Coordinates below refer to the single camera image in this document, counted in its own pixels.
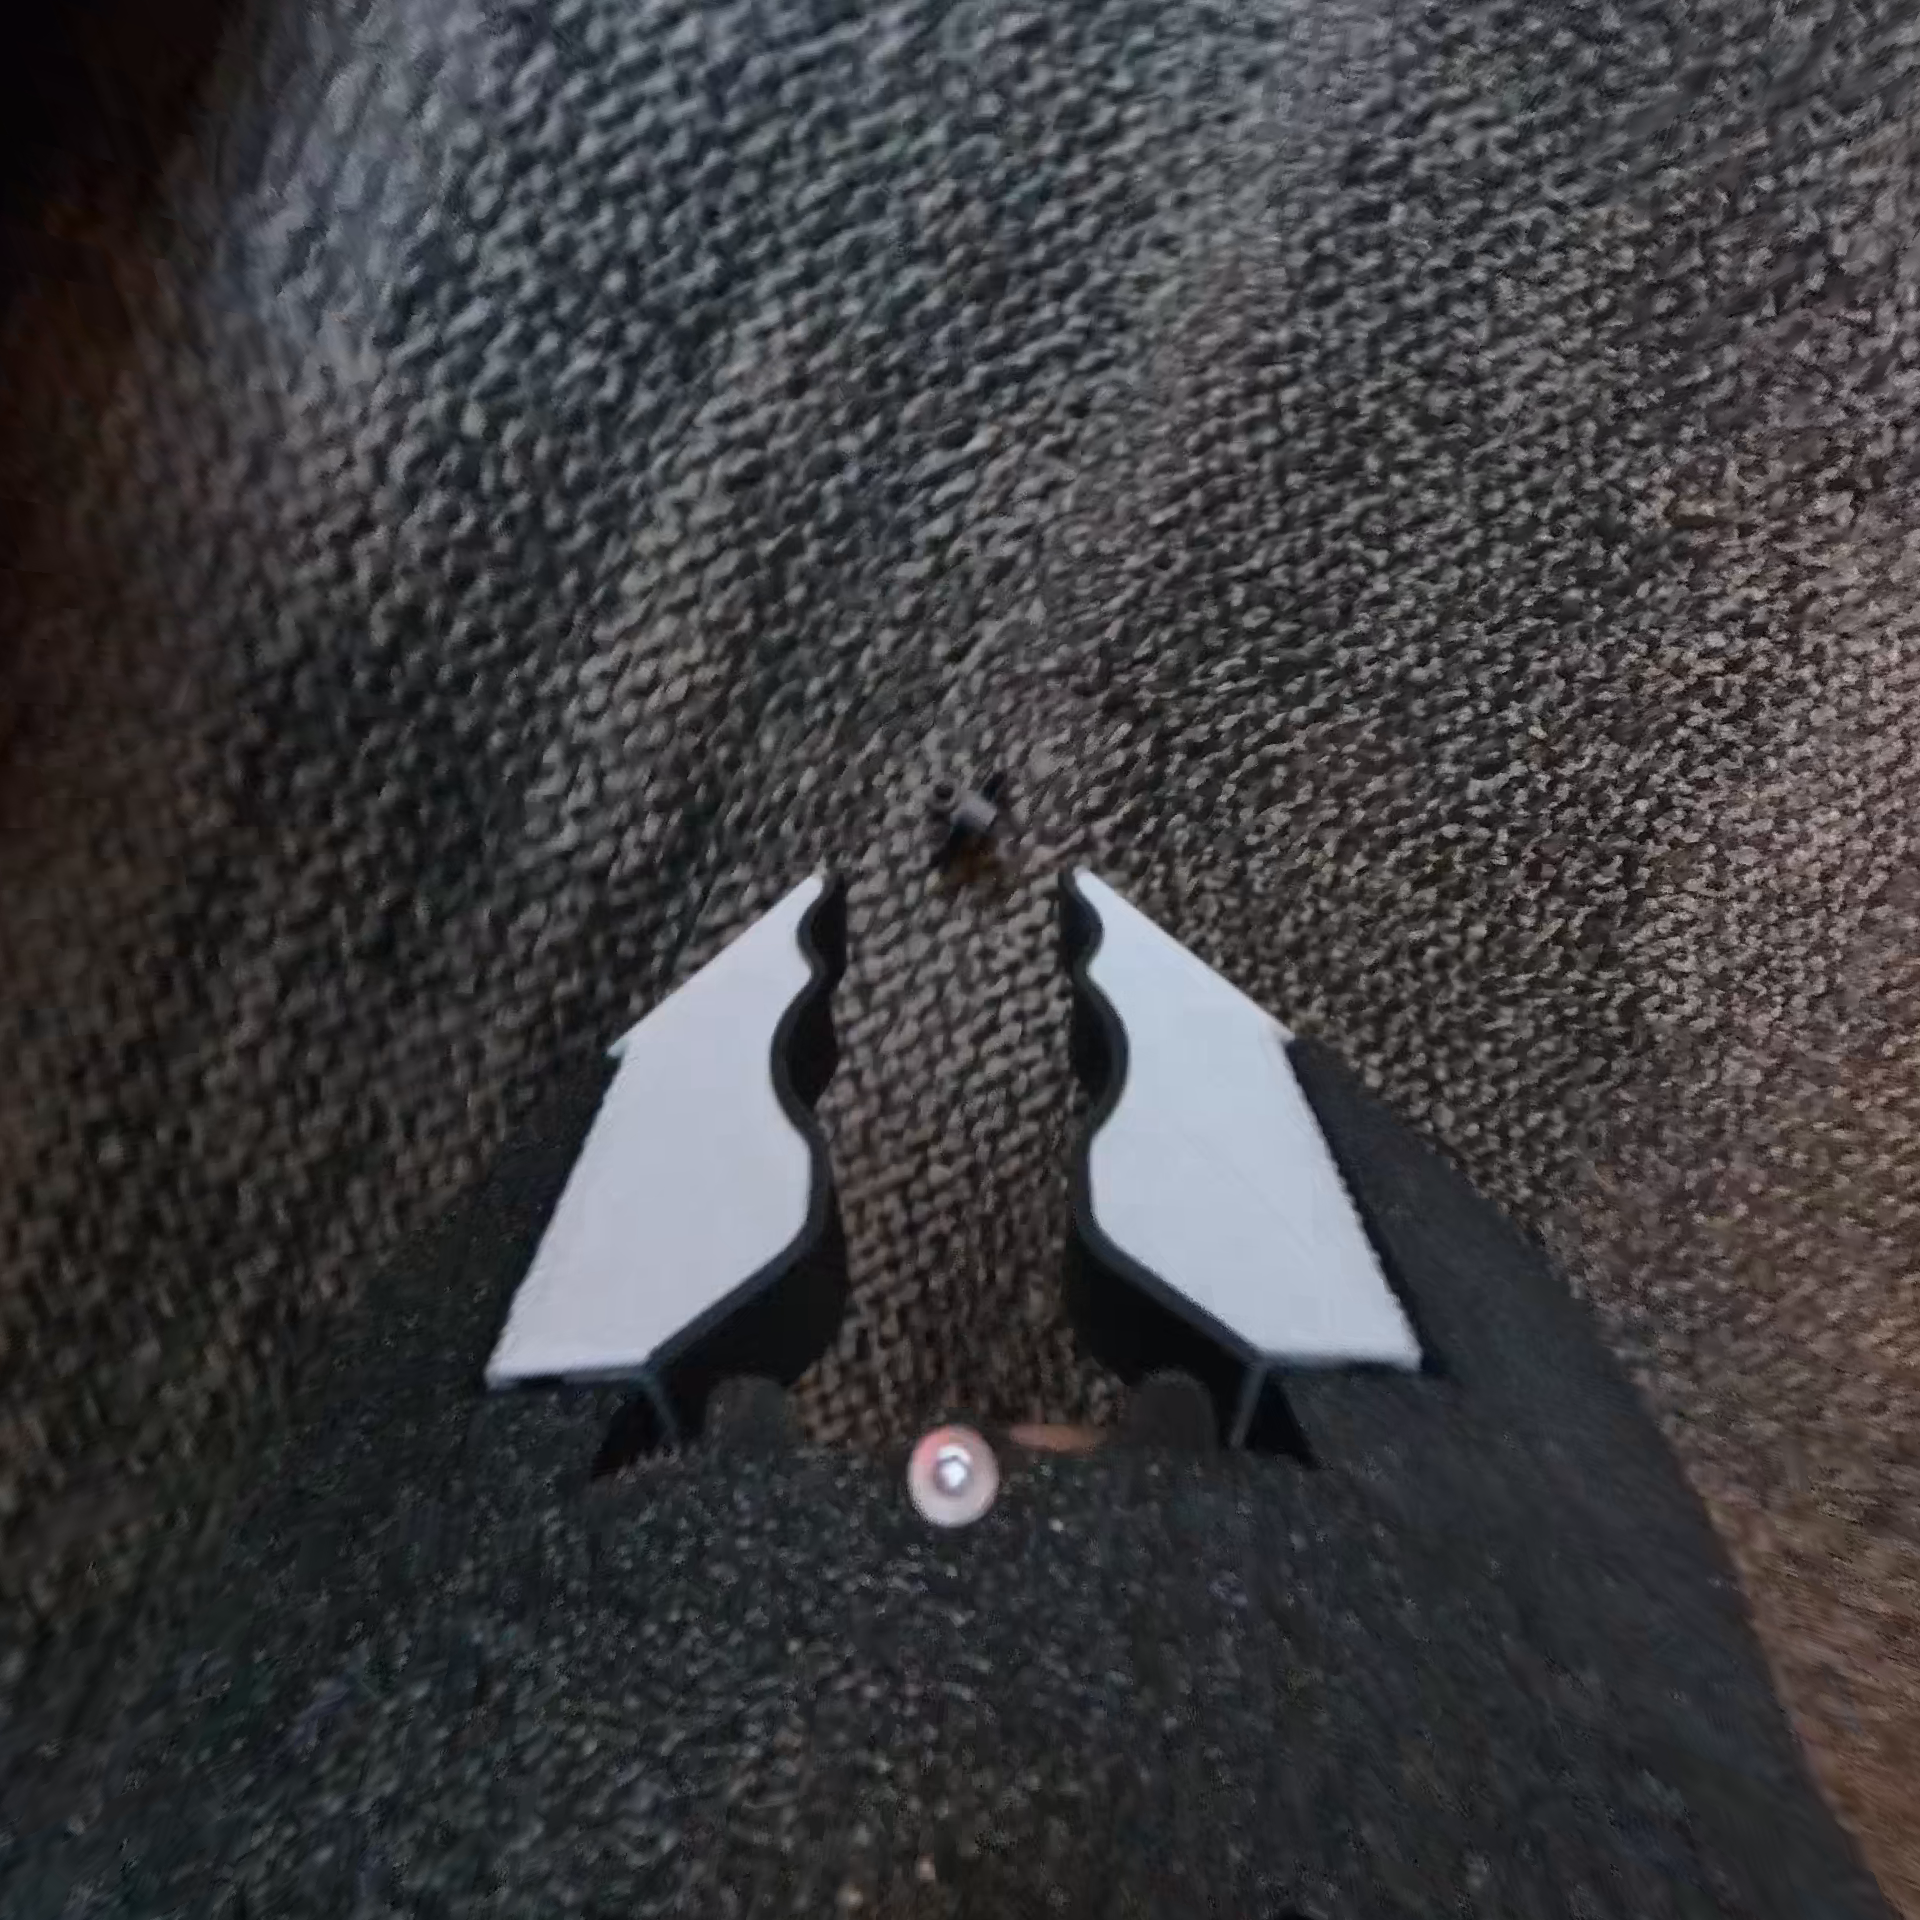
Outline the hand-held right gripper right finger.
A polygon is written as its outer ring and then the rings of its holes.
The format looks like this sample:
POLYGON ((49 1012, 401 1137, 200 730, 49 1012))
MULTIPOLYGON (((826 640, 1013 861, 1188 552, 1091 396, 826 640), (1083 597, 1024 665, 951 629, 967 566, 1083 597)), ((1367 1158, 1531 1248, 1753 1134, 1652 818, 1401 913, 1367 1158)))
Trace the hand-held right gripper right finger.
POLYGON ((1421 1341, 1291 1061, 1291 1028, 1079 868, 1073 980, 1119 1038, 1095 1098, 1091 1225, 1249 1360, 1418 1373, 1421 1341))

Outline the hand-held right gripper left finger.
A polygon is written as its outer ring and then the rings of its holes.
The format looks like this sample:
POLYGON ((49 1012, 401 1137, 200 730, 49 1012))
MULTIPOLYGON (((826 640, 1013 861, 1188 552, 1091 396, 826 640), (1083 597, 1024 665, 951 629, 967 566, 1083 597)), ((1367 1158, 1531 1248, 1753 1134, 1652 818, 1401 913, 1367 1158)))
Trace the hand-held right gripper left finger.
POLYGON ((802 1062, 847 964, 847 892, 811 873, 608 1050, 587 1125, 484 1368, 489 1388, 644 1380, 720 1331, 826 1225, 802 1062))

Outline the grey connector with black pin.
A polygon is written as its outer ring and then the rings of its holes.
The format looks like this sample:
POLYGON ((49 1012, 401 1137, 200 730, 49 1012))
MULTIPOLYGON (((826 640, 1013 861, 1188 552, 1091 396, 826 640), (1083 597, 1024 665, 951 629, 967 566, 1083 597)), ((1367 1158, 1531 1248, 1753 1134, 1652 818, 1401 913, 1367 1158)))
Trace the grey connector with black pin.
POLYGON ((928 792, 928 873, 959 886, 986 877, 999 866, 1009 825, 1011 779, 992 770, 980 779, 935 781, 928 792))

